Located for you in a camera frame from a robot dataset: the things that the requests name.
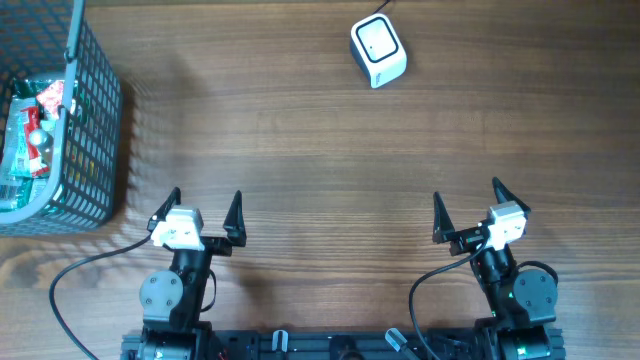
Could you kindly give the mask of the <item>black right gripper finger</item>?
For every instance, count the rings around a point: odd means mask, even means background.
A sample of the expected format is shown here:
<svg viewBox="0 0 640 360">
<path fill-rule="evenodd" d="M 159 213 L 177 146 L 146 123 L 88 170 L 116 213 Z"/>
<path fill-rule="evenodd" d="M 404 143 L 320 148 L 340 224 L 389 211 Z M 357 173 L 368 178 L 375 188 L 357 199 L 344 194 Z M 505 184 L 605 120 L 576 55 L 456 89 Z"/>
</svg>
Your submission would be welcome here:
<svg viewBox="0 0 640 360">
<path fill-rule="evenodd" d="M 522 209 L 524 214 L 529 214 L 531 212 L 531 208 L 514 195 L 498 177 L 492 178 L 492 186 L 496 200 L 499 204 L 513 201 Z"/>
<path fill-rule="evenodd" d="M 439 192 L 433 194 L 434 201 L 434 224 L 432 240 L 436 244 L 449 242 L 451 236 L 456 232 L 446 206 Z"/>
</svg>

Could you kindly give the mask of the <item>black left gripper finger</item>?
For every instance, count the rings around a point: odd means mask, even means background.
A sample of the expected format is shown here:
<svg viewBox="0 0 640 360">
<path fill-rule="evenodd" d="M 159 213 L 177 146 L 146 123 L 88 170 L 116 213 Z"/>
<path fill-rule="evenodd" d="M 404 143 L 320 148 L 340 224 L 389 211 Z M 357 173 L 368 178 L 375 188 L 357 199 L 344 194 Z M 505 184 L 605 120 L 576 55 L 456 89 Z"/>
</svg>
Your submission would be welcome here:
<svg viewBox="0 0 640 360">
<path fill-rule="evenodd" d="M 174 187 L 164 203 L 156 210 L 156 212 L 149 218 L 147 223 L 147 230 L 153 232 L 156 226 L 166 220 L 166 216 L 169 211 L 181 204 L 181 190 L 179 187 Z"/>
<path fill-rule="evenodd" d="M 233 246 L 246 246 L 247 234 L 242 210 L 242 192 L 240 190 L 237 190 L 234 194 L 223 229 L 227 233 L 227 239 Z"/>
</svg>

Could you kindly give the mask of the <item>red white tube packet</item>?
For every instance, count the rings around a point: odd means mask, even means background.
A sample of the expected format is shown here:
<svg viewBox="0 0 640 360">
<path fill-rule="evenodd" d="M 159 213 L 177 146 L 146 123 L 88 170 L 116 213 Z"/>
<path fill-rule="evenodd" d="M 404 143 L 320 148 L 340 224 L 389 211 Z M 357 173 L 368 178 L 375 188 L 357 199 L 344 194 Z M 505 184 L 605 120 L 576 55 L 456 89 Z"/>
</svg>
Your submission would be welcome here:
<svg viewBox="0 0 640 360">
<path fill-rule="evenodd" d="M 30 106 L 22 111 L 26 116 L 23 122 L 26 142 L 26 165 L 32 177 L 42 177 L 50 171 L 49 152 L 51 139 L 48 132 L 41 128 L 40 109 Z"/>
</svg>

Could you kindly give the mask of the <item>green 3M gloves packet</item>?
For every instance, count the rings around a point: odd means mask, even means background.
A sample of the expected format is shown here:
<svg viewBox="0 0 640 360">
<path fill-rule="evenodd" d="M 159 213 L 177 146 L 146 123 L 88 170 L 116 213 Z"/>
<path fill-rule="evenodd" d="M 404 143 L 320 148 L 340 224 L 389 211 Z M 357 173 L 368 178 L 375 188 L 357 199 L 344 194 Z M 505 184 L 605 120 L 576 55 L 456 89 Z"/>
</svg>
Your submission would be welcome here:
<svg viewBox="0 0 640 360">
<path fill-rule="evenodd" d="M 40 151 L 28 136 L 40 128 L 40 108 L 35 98 L 14 98 L 9 108 L 2 165 L 12 177 L 39 178 L 50 172 Z"/>
</svg>

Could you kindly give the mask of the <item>yellow oil bottle silver cap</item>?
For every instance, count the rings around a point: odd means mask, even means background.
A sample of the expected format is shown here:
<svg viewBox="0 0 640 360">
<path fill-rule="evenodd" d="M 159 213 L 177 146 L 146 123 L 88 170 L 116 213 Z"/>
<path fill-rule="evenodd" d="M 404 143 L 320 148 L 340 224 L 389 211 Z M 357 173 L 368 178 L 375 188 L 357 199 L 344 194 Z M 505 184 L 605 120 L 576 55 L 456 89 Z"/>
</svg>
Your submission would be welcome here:
<svg viewBox="0 0 640 360">
<path fill-rule="evenodd" d="M 50 165 L 53 156 L 53 137 L 47 131 L 37 128 L 29 135 L 29 144 L 36 150 L 42 163 Z"/>
</svg>

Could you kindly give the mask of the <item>red drink carton cup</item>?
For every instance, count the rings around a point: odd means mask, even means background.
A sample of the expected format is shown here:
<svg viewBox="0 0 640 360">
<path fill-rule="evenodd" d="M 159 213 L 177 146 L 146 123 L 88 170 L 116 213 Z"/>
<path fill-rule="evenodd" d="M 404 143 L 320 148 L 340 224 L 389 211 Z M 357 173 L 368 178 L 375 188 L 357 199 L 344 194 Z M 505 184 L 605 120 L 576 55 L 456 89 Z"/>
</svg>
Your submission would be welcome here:
<svg viewBox="0 0 640 360">
<path fill-rule="evenodd" d="M 43 107 L 48 120 L 59 119 L 58 108 L 62 105 L 63 95 L 64 81 L 56 80 L 36 96 L 36 100 Z"/>
</svg>

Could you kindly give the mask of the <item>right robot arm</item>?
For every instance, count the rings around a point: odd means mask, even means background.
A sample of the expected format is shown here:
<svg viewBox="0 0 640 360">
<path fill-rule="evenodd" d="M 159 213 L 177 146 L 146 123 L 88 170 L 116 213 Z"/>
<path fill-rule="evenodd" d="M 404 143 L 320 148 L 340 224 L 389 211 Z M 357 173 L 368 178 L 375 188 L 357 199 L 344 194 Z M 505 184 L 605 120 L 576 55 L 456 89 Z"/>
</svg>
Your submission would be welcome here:
<svg viewBox="0 0 640 360">
<path fill-rule="evenodd" d="M 562 330 L 556 321 L 559 277 L 539 261 L 517 262 L 509 245 L 521 239 L 531 209 L 498 179 L 497 203 L 476 226 L 457 230 L 439 193 L 434 194 L 434 235 L 450 254 L 468 263 L 492 315 L 470 328 L 431 329 L 425 339 L 429 359 L 564 360 Z"/>
</svg>

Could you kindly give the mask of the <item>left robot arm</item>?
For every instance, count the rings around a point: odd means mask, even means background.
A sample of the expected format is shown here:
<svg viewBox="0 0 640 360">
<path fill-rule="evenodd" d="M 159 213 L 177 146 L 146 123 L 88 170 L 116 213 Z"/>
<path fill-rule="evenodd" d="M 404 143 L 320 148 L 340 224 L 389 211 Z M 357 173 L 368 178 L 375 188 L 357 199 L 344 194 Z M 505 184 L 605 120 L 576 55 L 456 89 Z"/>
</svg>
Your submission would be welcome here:
<svg viewBox="0 0 640 360">
<path fill-rule="evenodd" d="M 215 256 L 229 257 L 235 247 L 246 245 L 242 193 L 237 191 L 223 223 L 224 237 L 202 234 L 204 222 L 195 207 L 181 204 L 181 191 L 174 188 L 151 216 L 147 230 L 156 247 L 169 250 L 168 269 L 149 275 L 139 289 L 143 328 L 138 335 L 122 339 L 122 359 L 199 360 L 227 359 L 225 345 L 209 321 L 200 315 L 213 305 L 204 305 Z"/>
</svg>

